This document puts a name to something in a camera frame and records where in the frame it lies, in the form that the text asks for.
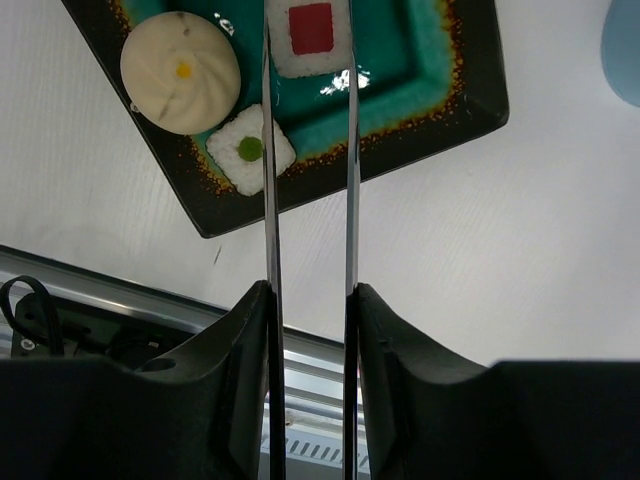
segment blue object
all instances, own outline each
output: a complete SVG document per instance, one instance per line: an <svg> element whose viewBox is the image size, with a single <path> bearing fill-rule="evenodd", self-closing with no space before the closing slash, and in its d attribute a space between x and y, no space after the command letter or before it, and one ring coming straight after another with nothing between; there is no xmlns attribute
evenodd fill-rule
<svg viewBox="0 0 640 480"><path fill-rule="evenodd" d="M602 34L602 65L620 98L640 107L640 0L613 0Z"/></svg>

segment green pea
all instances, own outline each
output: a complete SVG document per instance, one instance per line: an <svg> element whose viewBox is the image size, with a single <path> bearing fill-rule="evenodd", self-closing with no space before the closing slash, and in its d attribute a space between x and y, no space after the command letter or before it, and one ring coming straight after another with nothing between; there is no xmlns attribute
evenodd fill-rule
<svg viewBox="0 0 640 480"><path fill-rule="evenodd" d="M262 142L256 137L244 137L238 145L238 155L245 162L255 162L262 158Z"/></svg>

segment white dumpling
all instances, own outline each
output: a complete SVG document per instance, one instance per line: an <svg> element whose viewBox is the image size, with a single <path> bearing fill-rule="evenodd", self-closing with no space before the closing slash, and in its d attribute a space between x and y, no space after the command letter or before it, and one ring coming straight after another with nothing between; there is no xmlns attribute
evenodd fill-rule
<svg viewBox="0 0 640 480"><path fill-rule="evenodd" d="M172 133L215 127L240 95L240 67L231 44L215 25L190 13L163 13L134 28L120 69L140 113Z"/></svg>

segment speckled plate border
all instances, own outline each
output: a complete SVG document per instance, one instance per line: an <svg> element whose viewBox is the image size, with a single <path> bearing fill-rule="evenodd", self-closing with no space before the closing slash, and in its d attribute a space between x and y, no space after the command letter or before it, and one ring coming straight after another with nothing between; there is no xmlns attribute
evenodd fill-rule
<svg viewBox="0 0 640 480"><path fill-rule="evenodd" d="M362 178L382 175L486 135L506 124L509 103L494 0L440 0L456 55L447 100L422 116L362 139ZM116 0L62 0L121 100L120 52L130 27ZM215 237L264 218L262 195L244 197L208 166L190 137L168 136L131 116L200 235ZM281 210L346 187L346 149L294 165L278 179Z"/></svg>

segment yellow dot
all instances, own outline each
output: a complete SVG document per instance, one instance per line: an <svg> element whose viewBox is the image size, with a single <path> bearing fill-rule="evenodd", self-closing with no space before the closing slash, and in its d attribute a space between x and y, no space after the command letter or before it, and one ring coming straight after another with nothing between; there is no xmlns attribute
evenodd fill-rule
<svg viewBox="0 0 640 480"><path fill-rule="evenodd" d="M176 75L180 78L189 78L191 76L191 66L187 63L180 62L176 67Z"/></svg>

